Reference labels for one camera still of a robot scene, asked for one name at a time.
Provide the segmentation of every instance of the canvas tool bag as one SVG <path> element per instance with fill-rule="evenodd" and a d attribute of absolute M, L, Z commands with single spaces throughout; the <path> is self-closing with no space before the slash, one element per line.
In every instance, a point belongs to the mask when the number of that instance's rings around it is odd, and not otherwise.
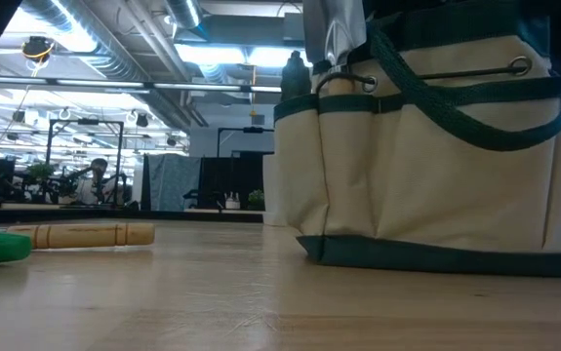
<path fill-rule="evenodd" d="M 561 6 L 547 0 L 387 14 L 369 22 L 369 43 L 349 58 L 375 87 L 276 106 L 279 207 L 308 256 L 561 277 L 557 22 Z M 524 72 L 419 77 L 521 62 Z M 326 76 L 317 73 L 314 83 Z"/>

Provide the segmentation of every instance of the gray curtain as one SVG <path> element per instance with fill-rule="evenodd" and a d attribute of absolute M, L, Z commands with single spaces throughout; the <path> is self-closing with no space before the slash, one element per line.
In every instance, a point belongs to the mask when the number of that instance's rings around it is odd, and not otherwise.
<path fill-rule="evenodd" d="M 182 195 L 198 188 L 201 159 L 180 155 L 150 155 L 150 202 L 153 211 L 181 212 Z"/>

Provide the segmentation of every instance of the green plastic cap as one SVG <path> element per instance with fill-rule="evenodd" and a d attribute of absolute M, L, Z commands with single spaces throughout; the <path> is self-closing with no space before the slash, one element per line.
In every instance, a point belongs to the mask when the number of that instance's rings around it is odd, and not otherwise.
<path fill-rule="evenodd" d="M 0 233 L 0 263 L 25 259 L 30 255 L 31 249 L 29 237 Z"/>

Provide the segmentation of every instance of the workbench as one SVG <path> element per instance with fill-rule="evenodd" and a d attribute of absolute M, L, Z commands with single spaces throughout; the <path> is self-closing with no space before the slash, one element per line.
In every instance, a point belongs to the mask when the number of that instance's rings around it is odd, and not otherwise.
<path fill-rule="evenodd" d="M 560 279 L 317 266 L 286 228 L 154 222 L 151 247 L 0 266 L 0 350 L 561 350 Z"/>

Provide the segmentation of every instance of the white wall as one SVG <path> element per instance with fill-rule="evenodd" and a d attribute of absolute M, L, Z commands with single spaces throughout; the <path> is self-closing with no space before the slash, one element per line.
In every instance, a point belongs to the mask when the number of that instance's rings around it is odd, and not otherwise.
<path fill-rule="evenodd" d="M 226 141 L 221 145 L 220 156 L 230 157 L 232 150 L 236 151 L 264 151 L 273 152 L 273 133 L 244 134 L 232 131 L 221 133 L 221 140 Z M 217 156 L 218 130 L 213 128 L 191 129 L 189 156 L 191 157 L 216 157 Z"/>

